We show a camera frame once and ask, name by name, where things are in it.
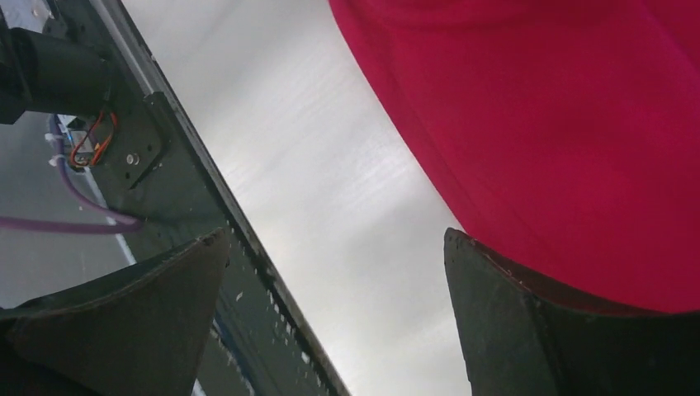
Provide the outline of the red t shirt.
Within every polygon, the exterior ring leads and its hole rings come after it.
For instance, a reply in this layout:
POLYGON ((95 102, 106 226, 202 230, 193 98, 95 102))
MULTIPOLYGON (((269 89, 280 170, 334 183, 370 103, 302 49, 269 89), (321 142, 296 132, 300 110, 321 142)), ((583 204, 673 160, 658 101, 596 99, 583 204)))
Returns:
POLYGON ((592 295, 698 309, 698 2, 330 8, 470 236, 592 295))

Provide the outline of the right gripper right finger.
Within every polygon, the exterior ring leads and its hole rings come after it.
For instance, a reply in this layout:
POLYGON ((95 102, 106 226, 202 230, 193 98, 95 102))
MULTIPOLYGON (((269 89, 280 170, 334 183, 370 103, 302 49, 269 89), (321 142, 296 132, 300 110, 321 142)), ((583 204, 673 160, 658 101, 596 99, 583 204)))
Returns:
POLYGON ((591 295, 457 229, 445 232, 443 252, 473 394, 698 394, 698 312, 591 295))

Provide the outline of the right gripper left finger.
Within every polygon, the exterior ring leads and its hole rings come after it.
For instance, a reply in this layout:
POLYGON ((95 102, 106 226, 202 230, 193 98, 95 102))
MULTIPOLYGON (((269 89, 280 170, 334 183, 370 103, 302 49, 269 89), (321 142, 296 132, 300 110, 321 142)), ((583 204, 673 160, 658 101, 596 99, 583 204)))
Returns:
POLYGON ((229 261, 214 229, 1 312, 4 395, 188 395, 229 261))

